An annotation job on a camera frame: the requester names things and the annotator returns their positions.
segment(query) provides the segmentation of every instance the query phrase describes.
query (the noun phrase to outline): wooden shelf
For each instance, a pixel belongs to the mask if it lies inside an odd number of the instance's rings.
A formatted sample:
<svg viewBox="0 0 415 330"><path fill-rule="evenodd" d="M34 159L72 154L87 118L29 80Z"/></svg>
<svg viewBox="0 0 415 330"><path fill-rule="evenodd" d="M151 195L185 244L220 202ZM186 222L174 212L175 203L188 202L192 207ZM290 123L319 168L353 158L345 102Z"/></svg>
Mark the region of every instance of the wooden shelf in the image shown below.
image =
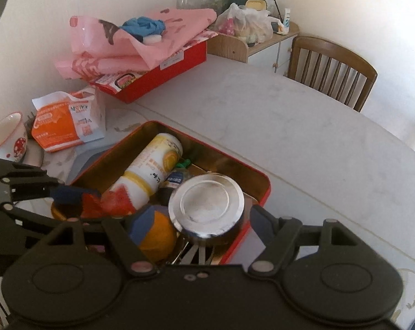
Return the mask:
<svg viewBox="0 0 415 330"><path fill-rule="evenodd" d="M253 47L248 47L248 45L239 38L220 33L218 36L207 41L207 52L208 54L214 54L216 56L247 63L248 58L251 55L298 34L298 25L294 22L290 22L290 31L287 35L273 33L273 37L270 40L258 43Z"/></svg>

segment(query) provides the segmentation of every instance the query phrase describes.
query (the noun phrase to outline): orange ball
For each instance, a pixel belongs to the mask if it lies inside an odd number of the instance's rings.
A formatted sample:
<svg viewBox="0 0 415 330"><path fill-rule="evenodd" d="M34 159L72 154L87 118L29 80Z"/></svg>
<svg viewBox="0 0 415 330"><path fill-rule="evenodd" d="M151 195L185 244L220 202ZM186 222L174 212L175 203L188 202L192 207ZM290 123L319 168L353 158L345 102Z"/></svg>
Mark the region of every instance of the orange ball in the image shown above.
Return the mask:
<svg viewBox="0 0 415 330"><path fill-rule="evenodd" d="M140 243L140 250L152 262L166 259L174 250L177 232L169 217L154 211L154 224Z"/></svg>

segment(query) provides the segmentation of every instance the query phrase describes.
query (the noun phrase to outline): metal can lid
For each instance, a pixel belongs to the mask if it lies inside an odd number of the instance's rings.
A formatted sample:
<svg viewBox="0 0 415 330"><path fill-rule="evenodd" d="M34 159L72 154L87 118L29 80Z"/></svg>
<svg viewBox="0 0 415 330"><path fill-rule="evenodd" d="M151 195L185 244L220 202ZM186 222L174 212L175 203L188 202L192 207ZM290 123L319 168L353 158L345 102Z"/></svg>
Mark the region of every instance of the metal can lid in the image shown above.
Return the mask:
<svg viewBox="0 0 415 330"><path fill-rule="evenodd" d="M178 231L209 239L225 234L240 220L244 194L230 177L209 173L182 184L169 204Z"/></svg>

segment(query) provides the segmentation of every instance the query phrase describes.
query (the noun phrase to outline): cardboard box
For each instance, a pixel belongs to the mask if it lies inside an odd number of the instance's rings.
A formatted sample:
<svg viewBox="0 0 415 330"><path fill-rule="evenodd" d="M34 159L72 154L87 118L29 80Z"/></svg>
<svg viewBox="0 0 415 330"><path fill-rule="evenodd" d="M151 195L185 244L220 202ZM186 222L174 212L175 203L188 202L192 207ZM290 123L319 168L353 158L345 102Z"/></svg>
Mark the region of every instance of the cardboard box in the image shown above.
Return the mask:
<svg viewBox="0 0 415 330"><path fill-rule="evenodd" d="M205 62L206 58L207 42L202 41L176 52L152 71L105 75L94 79L90 84L125 103L131 103L175 76Z"/></svg>

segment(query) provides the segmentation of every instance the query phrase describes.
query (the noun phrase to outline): pink plastic bag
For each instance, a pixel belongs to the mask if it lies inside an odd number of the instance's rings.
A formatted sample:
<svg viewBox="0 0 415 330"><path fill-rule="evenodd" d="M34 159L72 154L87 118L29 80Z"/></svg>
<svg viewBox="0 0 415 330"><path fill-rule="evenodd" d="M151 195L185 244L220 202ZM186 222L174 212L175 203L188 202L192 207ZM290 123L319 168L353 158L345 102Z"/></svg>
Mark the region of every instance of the pink plastic bag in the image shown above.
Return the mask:
<svg viewBox="0 0 415 330"><path fill-rule="evenodd" d="M73 16L70 31L73 56L55 62L65 79L91 79L102 74L145 72L182 48L217 18L212 9L164 9L145 15L162 20L162 41L145 46L116 25L88 16Z"/></svg>

